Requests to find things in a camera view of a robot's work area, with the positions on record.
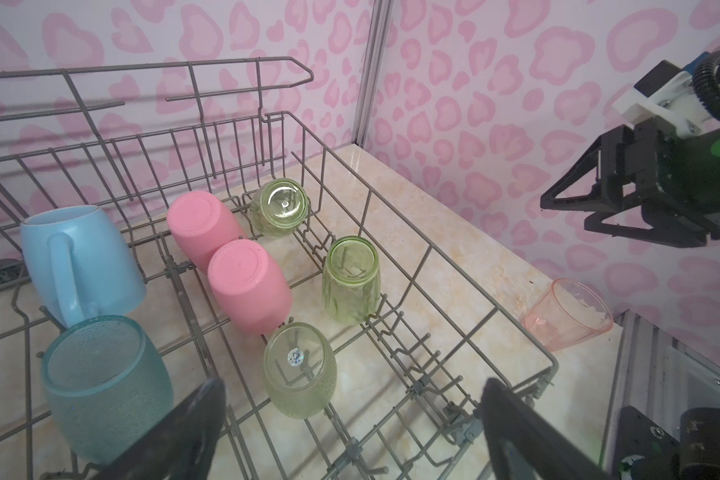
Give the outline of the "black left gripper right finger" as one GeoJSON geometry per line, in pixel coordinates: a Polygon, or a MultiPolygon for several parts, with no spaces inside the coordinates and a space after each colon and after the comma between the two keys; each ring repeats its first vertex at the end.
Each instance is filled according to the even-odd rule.
{"type": "Polygon", "coordinates": [[[479,404],[497,479],[606,479],[608,475],[497,378],[479,404]]]}

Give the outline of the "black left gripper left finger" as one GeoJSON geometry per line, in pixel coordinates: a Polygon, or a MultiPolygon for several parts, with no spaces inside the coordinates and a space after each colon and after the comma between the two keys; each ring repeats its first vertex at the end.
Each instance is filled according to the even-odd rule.
{"type": "Polygon", "coordinates": [[[226,391],[205,381],[110,465],[97,479],[205,479],[225,419],[226,391]]]}

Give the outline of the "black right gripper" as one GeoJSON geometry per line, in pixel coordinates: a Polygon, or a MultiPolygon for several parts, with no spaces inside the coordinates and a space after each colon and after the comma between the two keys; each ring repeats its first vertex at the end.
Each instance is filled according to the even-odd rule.
{"type": "Polygon", "coordinates": [[[612,237],[675,248],[720,240],[720,128],[686,139],[662,119],[614,128],[541,195],[540,207],[595,212],[584,229],[612,237]],[[589,173],[586,195],[562,197],[589,173]]]}

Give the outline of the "teal translucent cup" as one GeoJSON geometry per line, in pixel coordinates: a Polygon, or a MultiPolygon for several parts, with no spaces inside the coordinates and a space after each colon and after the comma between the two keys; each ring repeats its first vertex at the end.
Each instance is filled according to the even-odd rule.
{"type": "Polygon", "coordinates": [[[42,357],[53,421],[71,450],[108,465],[173,408],[167,368],[134,320],[85,320],[56,338],[42,357]]]}

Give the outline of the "olive translucent cup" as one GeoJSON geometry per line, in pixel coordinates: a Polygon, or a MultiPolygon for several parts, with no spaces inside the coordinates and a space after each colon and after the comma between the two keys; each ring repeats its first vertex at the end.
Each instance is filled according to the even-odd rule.
{"type": "Polygon", "coordinates": [[[267,343],[263,374],[274,406],[289,418],[303,420],[331,402],[338,368],[327,338],[310,324],[292,322],[267,343]]]}

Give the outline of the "light pink translucent cup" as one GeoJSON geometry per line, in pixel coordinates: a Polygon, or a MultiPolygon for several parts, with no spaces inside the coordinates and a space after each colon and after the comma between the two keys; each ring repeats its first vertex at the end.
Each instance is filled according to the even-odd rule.
{"type": "Polygon", "coordinates": [[[614,325],[603,299],[572,279],[554,280],[522,320],[547,350],[556,352],[604,334],[614,325]]]}

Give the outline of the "magenta plastic cup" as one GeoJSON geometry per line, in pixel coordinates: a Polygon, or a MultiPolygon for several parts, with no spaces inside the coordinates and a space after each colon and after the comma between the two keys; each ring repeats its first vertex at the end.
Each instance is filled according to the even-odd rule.
{"type": "Polygon", "coordinates": [[[277,261],[255,241],[234,240],[218,249],[208,278],[222,311],[245,333],[266,334],[289,317],[289,284],[277,261]]]}

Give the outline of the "white blue ceramic mug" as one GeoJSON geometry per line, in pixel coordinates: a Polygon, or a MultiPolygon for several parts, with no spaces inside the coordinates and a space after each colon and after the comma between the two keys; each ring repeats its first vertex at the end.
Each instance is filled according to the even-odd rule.
{"type": "Polygon", "coordinates": [[[100,207],[70,206],[28,217],[20,236],[31,280],[65,327],[126,315],[144,301],[146,286],[130,248],[100,207]]]}

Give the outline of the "pink plastic cup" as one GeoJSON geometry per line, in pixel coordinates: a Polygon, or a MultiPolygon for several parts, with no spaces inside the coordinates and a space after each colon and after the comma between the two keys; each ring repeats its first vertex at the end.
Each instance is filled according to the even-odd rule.
{"type": "Polygon", "coordinates": [[[219,248],[247,237],[232,211],[206,191],[178,197],[168,209],[167,224],[178,247],[202,273],[219,248]]]}

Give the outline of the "bright green translucent cup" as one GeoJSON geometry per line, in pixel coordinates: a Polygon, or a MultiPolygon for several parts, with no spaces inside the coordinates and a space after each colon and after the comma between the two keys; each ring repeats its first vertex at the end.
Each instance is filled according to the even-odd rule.
{"type": "Polygon", "coordinates": [[[322,300],[328,316],[344,325],[367,321],[381,298],[379,255],[359,236],[336,240],[323,266],[322,300]]]}

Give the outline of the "yellow-green translucent cup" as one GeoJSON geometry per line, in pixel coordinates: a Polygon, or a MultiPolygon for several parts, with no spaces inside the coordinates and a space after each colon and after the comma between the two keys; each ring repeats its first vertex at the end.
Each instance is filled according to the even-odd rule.
{"type": "Polygon", "coordinates": [[[307,218],[310,199],[294,180],[281,178],[263,185],[253,196],[249,219],[265,237],[281,238],[296,231],[307,218]]]}

